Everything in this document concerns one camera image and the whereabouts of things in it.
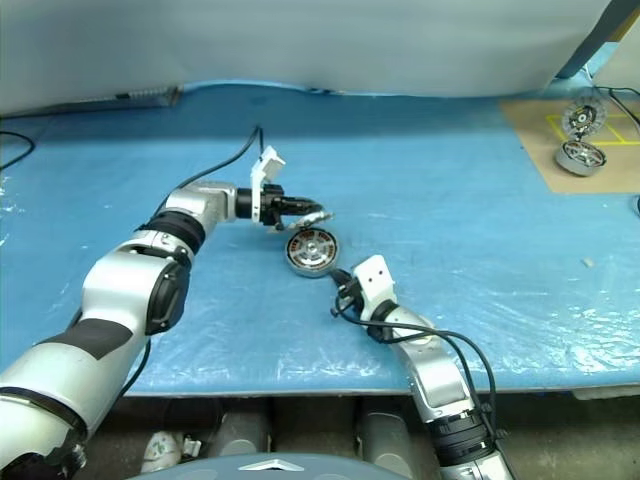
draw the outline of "metal disc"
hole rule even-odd
[[[590,143],[569,140],[556,152],[556,162],[571,173],[589,177],[607,163],[607,157],[602,150]]]
[[[607,111],[595,97],[579,97],[567,107],[562,116],[562,129],[569,138],[592,135],[604,125]]]
[[[329,273],[338,259],[338,241],[320,228],[305,228],[287,242],[287,262],[304,277],[321,277]]]

